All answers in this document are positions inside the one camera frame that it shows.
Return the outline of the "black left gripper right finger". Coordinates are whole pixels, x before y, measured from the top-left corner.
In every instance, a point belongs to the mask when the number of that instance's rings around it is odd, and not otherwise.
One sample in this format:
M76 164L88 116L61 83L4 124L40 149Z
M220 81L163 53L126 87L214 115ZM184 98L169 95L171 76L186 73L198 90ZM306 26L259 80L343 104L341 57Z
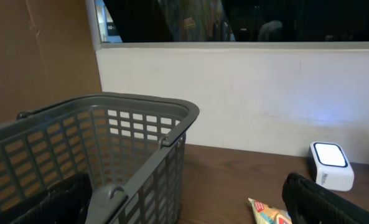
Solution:
M295 224L369 224L369 212L298 173L290 173L282 198Z

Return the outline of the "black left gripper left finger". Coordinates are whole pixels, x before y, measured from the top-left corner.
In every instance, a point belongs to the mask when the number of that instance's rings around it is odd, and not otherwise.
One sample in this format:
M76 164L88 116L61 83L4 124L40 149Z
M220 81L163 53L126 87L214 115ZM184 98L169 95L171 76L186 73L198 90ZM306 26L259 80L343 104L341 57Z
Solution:
M87 173L75 174L0 213L0 224L84 224L92 196Z

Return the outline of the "yellow snack chip bag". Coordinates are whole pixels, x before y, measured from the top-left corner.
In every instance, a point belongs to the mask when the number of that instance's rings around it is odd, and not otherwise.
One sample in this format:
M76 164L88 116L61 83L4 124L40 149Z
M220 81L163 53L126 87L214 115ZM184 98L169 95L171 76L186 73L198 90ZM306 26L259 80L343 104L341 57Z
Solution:
M248 198L257 224L291 224L288 212Z

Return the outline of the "white barcode scanner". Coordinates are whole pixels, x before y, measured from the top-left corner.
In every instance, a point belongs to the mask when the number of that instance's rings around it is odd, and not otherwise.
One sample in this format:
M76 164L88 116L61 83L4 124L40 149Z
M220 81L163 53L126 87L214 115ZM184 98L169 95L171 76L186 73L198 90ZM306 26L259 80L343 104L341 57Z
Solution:
M329 190L348 192L355 180L354 171L343 149L331 142L312 142L307 165L312 180Z

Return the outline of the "grey plastic shopping basket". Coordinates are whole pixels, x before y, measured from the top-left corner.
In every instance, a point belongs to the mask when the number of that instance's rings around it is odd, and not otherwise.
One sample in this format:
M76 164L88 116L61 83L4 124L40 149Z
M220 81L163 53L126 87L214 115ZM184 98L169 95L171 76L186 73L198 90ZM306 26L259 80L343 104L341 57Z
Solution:
M0 124L0 213L79 173L92 196L85 223L176 223L186 132L195 104L99 93Z

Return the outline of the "dark window pane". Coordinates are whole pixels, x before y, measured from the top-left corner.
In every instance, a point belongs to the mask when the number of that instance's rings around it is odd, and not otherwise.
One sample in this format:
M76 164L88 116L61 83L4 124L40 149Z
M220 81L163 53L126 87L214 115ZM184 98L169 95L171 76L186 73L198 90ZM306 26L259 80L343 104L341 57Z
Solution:
M96 0L104 43L369 42L369 0Z

